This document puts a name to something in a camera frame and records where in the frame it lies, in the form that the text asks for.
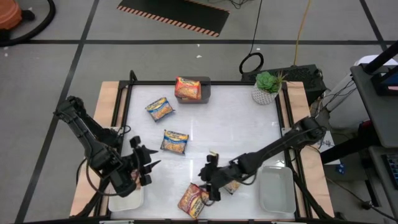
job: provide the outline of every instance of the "black metal frame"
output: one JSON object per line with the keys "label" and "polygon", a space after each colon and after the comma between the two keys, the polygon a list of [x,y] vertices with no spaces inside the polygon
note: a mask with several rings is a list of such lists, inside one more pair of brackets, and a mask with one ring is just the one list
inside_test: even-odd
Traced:
{"label": "black metal frame", "polygon": [[[212,85],[254,85],[255,82],[250,82],[250,81],[247,81],[247,82],[244,82],[244,81],[211,81],[211,84]],[[137,80],[137,77],[135,76],[134,72],[130,71],[130,80],[119,81],[118,92],[116,94],[116,102],[115,102],[115,107],[114,107],[114,111],[113,111],[112,123],[111,123],[112,126],[115,126],[117,123],[119,109],[120,109],[120,105],[121,105],[121,98],[122,98],[123,91],[125,88],[127,88],[127,95],[126,95],[126,101],[124,102],[124,110],[123,110],[123,118],[122,118],[121,126],[124,127],[126,125],[127,114],[128,114],[129,104],[130,104],[130,99],[131,99],[131,91],[132,91],[132,87],[134,85],[175,85],[175,81],[139,81],[139,80]],[[288,116],[289,124],[290,124],[290,126],[292,126],[294,124],[294,122],[293,122],[292,109],[291,109],[290,101],[289,101],[289,94],[287,93],[287,87],[282,88],[282,90],[284,91],[284,98],[285,98],[286,109],[288,111],[287,116]],[[284,124],[284,119],[283,119],[283,114],[282,114],[282,105],[279,100],[279,95],[276,97],[275,102],[276,102],[277,114],[278,114],[278,120],[279,120],[280,127],[284,128],[285,124]],[[284,152],[284,156],[285,156],[286,166],[293,169],[289,150],[286,150]],[[304,177],[304,171],[303,171],[303,167],[302,167],[302,161],[301,161],[300,154],[295,152],[295,156],[296,156],[295,160],[298,164],[297,170],[298,170],[300,179],[305,184],[305,177]],[[304,200],[304,204],[305,204],[305,212],[307,214],[307,217],[312,218],[311,207],[309,206],[309,203],[306,201],[305,198],[303,198],[303,200]],[[298,203],[297,203],[296,190],[295,190],[295,203],[296,203],[296,207],[297,207],[296,212],[295,212],[295,218],[299,218],[300,212],[299,212],[299,207],[298,207]],[[94,213],[95,215],[100,215],[101,204],[102,204],[102,199],[97,203],[97,205],[95,207],[95,213]],[[110,215],[110,213],[111,212],[109,211],[109,209],[107,209],[106,214]],[[158,220],[157,223],[158,222],[165,223],[166,220],[167,219]],[[137,221],[139,221],[140,223],[141,222],[142,223],[153,223],[154,220],[136,220],[135,222],[137,222]],[[237,221],[237,222],[233,222],[233,223],[242,223],[242,222],[244,223],[245,221]]]}

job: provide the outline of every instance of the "gray floor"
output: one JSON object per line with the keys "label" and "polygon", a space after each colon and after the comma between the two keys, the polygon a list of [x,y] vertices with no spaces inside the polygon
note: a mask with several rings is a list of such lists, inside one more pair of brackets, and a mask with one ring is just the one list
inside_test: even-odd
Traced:
{"label": "gray floor", "polygon": [[[222,40],[251,40],[259,1],[248,2],[240,10],[226,1],[215,4],[231,11],[218,38],[121,12],[116,9],[120,1],[54,0],[57,15],[50,26],[34,38],[35,42],[0,49],[0,103],[3,105],[0,175],[4,183],[0,186],[0,223],[16,220],[39,154],[45,151],[46,136],[49,151],[38,181],[33,179],[30,185],[35,191],[28,210],[21,210],[18,220],[32,222],[66,218],[69,214],[75,171],[83,149],[63,123],[58,123],[54,132],[47,132],[65,81],[69,81],[67,77],[73,78],[67,94],[83,98],[89,114],[95,110],[101,82],[127,79],[131,69],[140,80],[171,80],[177,75],[240,79],[238,66],[250,45],[228,44]],[[37,20],[21,25],[14,37],[31,30],[49,9],[45,0],[18,2],[24,9],[31,8]],[[386,44],[398,39],[395,13],[398,2],[366,3]],[[306,4],[306,0],[264,0],[256,37],[264,41],[254,46],[255,51],[265,56],[263,68],[291,66],[294,40]],[[90,11],[95,14],[92,22],[87,23],[88,19],[91,21]],[[81,38],[103,42],[83,45]],[[112,40],[136,41],[121,45]],[[158,41],[151,44],[140,40]],[[191,41],[170,44],[163,40]],[[218,40],[218,43],[202,40]],[[330,89],[355,61],[365,55],[379,54],[382,51],[379,44],[383,44],[376,38],[359,0],[313,1],[302,40],[307,42],[298,48],[297,63],[315,63],[323,70],[325,84]],[[250,61],[245,70],[255,66],[256,61]],[[339,202],[341,192],[330,188],[336,210],[353,209]],[[362,192],[363,184],[359,188],[357,191]],[[353,214],[348,216],[350,220],[365,221],[362,213]]]}

